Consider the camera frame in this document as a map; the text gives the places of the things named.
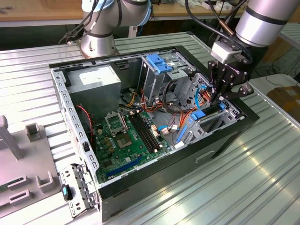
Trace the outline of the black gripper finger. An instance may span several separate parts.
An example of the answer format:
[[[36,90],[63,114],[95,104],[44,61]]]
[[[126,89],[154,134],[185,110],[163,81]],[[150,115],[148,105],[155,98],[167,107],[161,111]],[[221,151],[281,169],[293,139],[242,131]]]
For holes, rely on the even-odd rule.
[[[226,87],[225,91],[221,94],[221,96],[226,100],[232,100],[236,98],[242,98],[254,93],[254,89],[249,84],[249,82],[243,83],[240,87],[237,88],[237,91],[232,91],[233,88],[237,86],[229,85]]]
[[[219,98],[226,98],[226,94],[233,86],[234,72],[228,65],[218,65],[215,61],[208,62],[208,70],[209,82],[212,85],[210,101],[217,102]]]

